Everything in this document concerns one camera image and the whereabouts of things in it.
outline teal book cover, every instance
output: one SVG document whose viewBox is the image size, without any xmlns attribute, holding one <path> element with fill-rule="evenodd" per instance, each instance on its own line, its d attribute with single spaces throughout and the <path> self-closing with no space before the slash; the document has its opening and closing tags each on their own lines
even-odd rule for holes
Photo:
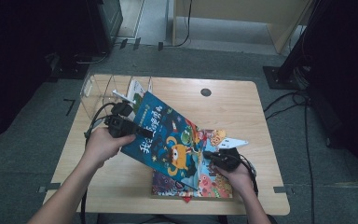
<svg viewBox="0 0 358 224">
<path fill-rule="evenodd" d="M 198 127 L 149 91 L 133 121 L 152 131 L 153 138 L 137 134 L 121 152 L 197 189 L 203 147 L 203 141 L 197 137 Z"/>
</svg>

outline hand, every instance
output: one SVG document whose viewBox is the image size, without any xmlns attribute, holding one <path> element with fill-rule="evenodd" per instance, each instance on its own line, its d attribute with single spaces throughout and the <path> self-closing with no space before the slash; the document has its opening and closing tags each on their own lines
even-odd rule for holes
<svg viewBox="0 0 358 224">
<path fill-rule="evenodd" d="M 227 172 L 219 167 L 217 167 L 217 170 L 228 179 L 231 186 L 239 193 L 249 190 L 254 192 L 251 176 L 243 164 L 240 164 L 232 172 Z"/>
<path fill-rule="evenodd" d="M 113 138 L 107 128 L 97 128 L 89 138 L 82 161 L 101 168 L 105 161 L 117 155 L 121 147 L 135 139 L 135 135 Z"/>
</svg>

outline finger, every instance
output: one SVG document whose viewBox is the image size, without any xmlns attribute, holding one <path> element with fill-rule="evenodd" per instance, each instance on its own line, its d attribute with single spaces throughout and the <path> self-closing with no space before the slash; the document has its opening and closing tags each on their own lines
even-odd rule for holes
<svg viewBox="0 0 358 224">
<path fill-rule="evenodd" d="M 123 147 L 127 144 L 129 144 L 130 142 L 132 142 L 133 140 L 135 140 L 135 134 L 130 134 L 130 135 L 126 135 L 123 137 L 119 137 L 116 138 L 116 143 L 118 147 Z"/>
</svg>

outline book cover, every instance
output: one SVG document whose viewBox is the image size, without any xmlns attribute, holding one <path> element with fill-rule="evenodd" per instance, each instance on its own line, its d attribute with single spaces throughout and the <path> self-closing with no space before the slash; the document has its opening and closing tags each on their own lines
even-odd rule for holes
<svg viewBox="0 0 358 224">
<path fill-rule="evenodd" d="M 198 188 L 201 141 L 198 127 L 147 91 L 133 120 L 153 132 L 153 138 L 137 135 L 121 151 L 162 174 Z"/>
<path fill-rule="evenodd" d="M 200 130 L 197 137 L 200 140 L 202 151 L 218 150 L 218 145 L 226 137 L 222 130 Z M 153 172 L 152 196 L 194 197 L 197 199 L 232 199 L 232 187 L 222 176 L 210 160 L 200 155 L 200 180 L 197 190 L 175 181 L 157 171 Z"/>
</svg>

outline cartoon character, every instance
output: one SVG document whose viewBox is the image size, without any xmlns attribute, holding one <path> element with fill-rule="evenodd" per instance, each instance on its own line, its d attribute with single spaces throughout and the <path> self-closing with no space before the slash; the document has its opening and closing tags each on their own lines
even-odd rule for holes
<svg viewBox="0 0 358 224">
<path fill-rule="evenodd" d="M 199 188 L 201 189 L 200 194 L 202 197 L 214 197 L 215 191 L 213 190 L 213 181 L 205 174 L 200 176 Z"/>
<path fill-rule="evenodd" d="M 223 139 L 226 137 L 226 131 L 224 130 L 215 130 L 213 131 L 213 137 L 211 138 L 211 145 L 217 147 Z"/>
<path fill-rule="evenodd" d="M 229 197 L 232 191 L 230 190 L 230 185 L 225 183 L 227 183 L 227 181 L 224 181 L 222 175 L 217 175 L 215 181 L 212 181 L 209 176 L 202 174 L 199 182 L 200 194 L 202 197 Z"/>
<path fill-rule="evenodd" d="M 184 185 L 180 182 L 177 182 L 160 172 L 155 172 L 153 175 L 155 176 L 154 179 L 156 180 L 156 183 L 153 184 L 152 188 L 154 193 L 167 193 L 173 190 L 182 189 L 184 187 Z"/>
<path fill-rule="evenodd" d="M 187 167 L 187 147 L 182 144 L 177 144 L 176 138 L 169 136 L 167 138 L 167 145 L 170 144 L 170 141 L 173 141 L 173 146 L 171 147 L 171 164 L 176 167 L 175 170 L 172 170 L 170 167 L 168 168 L 168 174 L 170 176 L 176 175 L 178 169 L 188 170 Z"/>
<path fill-rule="evenodd" d="M 182 140 L 183 144 L 190 145 L 193 141 L 193 135 L 190 126 L 186 126 L 185 129 L 182 131 L 180 139 Z"/>
</svg>

